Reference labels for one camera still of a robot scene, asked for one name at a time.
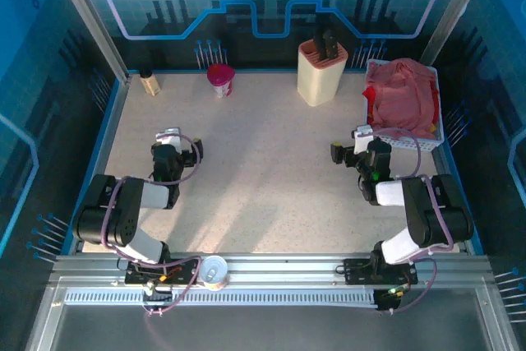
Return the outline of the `cream knife block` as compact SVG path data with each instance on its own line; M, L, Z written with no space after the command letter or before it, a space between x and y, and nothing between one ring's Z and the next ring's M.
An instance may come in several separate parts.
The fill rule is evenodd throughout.
M335 97L343 75L348 52L337 43L337 57L319 60L313 39L298 47L298 93L312 107Z

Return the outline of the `pink lidded plastic cup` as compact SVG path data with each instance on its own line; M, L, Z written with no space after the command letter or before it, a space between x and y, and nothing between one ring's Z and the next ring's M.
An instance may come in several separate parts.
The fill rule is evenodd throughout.
M212 64L206 75L218 98L225 98L231 94L235 77L235 70L232 67L219 63Z

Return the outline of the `small beige bottle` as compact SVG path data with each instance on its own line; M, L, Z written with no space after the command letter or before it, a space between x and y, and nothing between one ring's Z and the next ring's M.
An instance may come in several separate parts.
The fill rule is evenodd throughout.
M149 95L156 96L161 91L158 80L150 69L140 70L139 76L141 79L141 84Z

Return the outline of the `black handled knife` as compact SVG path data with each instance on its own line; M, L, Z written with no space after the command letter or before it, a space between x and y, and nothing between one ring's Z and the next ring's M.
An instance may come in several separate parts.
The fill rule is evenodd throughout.
M327 58L325 49L324 31L322 28L318 28L313 35L313 43L318 53L319 61L323 61Z
M322 34L325 46L325 57L336 59L338 57L338 42L333 30L328 29Z

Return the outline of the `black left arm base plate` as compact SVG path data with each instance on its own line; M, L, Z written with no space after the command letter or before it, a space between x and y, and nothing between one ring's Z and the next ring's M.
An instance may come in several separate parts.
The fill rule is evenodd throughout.
M198 261L196 259L169 268L150 268L129 263L125 272L126 285L144 285L148 281L155 284L186 285L195 274Z

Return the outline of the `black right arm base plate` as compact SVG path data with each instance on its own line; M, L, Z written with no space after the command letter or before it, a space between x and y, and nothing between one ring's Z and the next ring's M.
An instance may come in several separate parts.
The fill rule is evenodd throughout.
M345 259L344 278L346 285L402 285L418 283L415 266L409 264L374 266L368 259Z

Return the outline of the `aluminium frame rail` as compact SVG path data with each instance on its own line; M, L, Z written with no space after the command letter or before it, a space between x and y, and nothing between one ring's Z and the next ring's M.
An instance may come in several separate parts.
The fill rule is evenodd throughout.
M348 258L366 259L366 253L330 254L224 254L228 286L234 289L342 289L344 277L335 268ZM433 262L416 264L418 287L428 284L437 268L435 289L476 289L495 282L485 256L438 253ZM124 285L127 261L110 253L60 256L48 279L50 285L109 288Z

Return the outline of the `aluminium frame post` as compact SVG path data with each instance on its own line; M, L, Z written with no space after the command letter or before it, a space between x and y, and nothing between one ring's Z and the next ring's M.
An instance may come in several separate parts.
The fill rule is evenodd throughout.
M470 1L450 0L419 59L420 63L431 66L435 62Z
M128 72L117 47L91 0L71 0L95 40L100 52L120 83L127 83Z

